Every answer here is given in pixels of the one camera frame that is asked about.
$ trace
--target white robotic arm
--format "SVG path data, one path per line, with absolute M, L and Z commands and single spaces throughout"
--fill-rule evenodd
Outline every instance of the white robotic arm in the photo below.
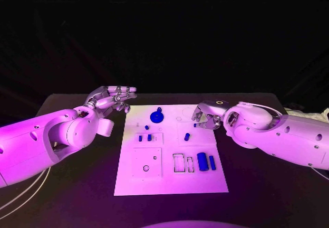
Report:
M 63 161 L 87 147 L 96 135 L 110 137 L 113 121 L 104 119 L 130 106 L 136 88 L 102 86 L 86 104 L 42 115 L 0 128 L 0 187 L 15 184 Z
M 267 154 L 289 162 L 329 170 L 329 124 L 314 119 L 282 115 L 272 116 L 273 108 L 240 102 L 204 101 L 194 112 L 200 122 L 205 113 L 208 121 L 197 127 L 218 129 L 221 123 L 227 135 L 246 148 L 260 148 Z

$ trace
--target small blue piece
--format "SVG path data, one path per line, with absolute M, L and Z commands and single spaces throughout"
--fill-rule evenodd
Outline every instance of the small blue piece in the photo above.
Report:
M 198 163 L 200 163 L 200 170 L 201 171 L 208 171 L 210 170 L 210 166 L 208 166 L 208 161 L 207 161 L 207 154 L 198 153 Z
M 191 137 L 191 134 L 187 133 L 184 140 L 188 141 L 190 140 L 190 137 Z
M 164 121 L 164 113 L 162 113 L 162 108 L 159 107 L 158 108 L 158 110 L 156 110 L 156 112 L 153 112 L 152 114 L 151 114 L 151 121 L 153 122 L 153 123 L 161 123 L 162 121 Z
M 214 161 L 214 156 L 210 156 L 210 161 L 211 161 L 211 169 L 213 169 L 213 170 L 217 170 L 216 161 Z

